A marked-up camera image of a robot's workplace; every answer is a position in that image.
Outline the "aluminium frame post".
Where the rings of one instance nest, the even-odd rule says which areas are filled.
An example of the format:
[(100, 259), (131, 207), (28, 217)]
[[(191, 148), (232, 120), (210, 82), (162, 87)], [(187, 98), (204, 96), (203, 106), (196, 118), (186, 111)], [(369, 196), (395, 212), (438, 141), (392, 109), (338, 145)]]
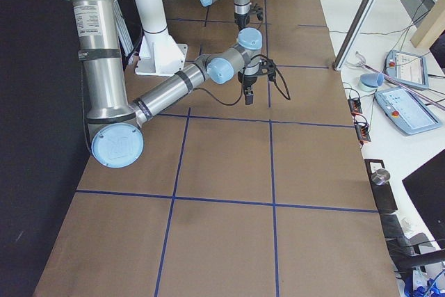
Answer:
[(361, 4), (359, 5), (352, 24), (350, 25), (341, 48), (332, 64), (334, 70), (340, 71), (343, 64), (346, 62), (347, 56), (350, 53), (356, 37), (358, 36), (366, 17), (370, 13), (374, 2), (375, 0), (362, 0)]

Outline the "teach pendant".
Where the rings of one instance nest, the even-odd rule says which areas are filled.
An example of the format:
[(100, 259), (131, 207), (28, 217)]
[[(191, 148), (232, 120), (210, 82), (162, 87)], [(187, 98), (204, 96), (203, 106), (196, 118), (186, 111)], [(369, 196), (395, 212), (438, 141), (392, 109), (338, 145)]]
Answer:
[(384, 73), (413, 88), (429, 88), (425, 56), (391, 50), (385, 58)]
[(442, 126), (428, 107), (404, 88), (379, 90), (375, 98), (387, 117), (408, 136)]

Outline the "upper orange black clamp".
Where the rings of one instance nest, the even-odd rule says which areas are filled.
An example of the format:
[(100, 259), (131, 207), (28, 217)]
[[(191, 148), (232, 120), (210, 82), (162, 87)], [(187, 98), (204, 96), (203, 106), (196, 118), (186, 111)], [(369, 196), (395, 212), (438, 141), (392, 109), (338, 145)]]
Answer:
[(350, 98), (348, 99), (349, 109), (352, 115), (361, 115), (362, 107), (360, 98)]

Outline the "upper teach pendant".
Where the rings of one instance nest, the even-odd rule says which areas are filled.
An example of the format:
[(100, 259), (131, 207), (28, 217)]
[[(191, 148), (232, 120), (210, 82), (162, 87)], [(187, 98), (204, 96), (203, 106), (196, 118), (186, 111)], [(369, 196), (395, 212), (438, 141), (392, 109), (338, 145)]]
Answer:
[(425, 56), (391, 50), (385, 58), (384, 73), (413, 88), (429, 88)]

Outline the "black monitor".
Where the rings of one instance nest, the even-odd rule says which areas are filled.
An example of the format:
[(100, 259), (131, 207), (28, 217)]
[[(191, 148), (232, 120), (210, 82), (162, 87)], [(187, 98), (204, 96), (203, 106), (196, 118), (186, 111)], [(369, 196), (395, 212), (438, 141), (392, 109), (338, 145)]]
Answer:
[(437, 155), (403, 180), (420, 217), (444, 248), (444, 157)]

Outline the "silver metal knob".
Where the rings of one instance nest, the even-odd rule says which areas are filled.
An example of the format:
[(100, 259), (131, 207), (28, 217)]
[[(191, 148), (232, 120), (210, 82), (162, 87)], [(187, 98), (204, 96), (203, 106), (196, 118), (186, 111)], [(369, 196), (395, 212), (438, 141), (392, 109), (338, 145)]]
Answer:
[(390, 180), (390, 173), (384, 168), (379, 168), (371, 173), (371, 182), (377, 186), (387, 184)]

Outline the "blue tape roll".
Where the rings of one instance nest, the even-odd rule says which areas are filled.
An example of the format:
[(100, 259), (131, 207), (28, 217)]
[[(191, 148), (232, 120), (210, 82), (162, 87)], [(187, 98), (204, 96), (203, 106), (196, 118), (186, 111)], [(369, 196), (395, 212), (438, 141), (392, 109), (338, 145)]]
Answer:
[(384, 80), (384, 75), (381, 72), (364, 73), (359, 77), (358, 87), (365, 92), (371, 92), (381, 87)]

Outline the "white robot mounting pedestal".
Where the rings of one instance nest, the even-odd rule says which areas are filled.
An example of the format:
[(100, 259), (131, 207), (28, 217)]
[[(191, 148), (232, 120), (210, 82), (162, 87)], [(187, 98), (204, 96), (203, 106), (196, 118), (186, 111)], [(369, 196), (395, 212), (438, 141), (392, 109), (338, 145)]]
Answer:
[(171, 76), (184, 67), (187, 46), (169, 34), (162, 0), (135, 0), (143, 28), (136, 73)]

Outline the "lower teach pendant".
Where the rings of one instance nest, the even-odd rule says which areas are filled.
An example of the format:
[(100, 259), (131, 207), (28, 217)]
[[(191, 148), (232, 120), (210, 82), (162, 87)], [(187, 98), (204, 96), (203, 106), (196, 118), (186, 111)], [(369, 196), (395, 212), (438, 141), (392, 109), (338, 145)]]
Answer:
[(379, 90), (375, 98), (387, 117), (408, 136), (442, 126), (428, 107), (404, 88)]

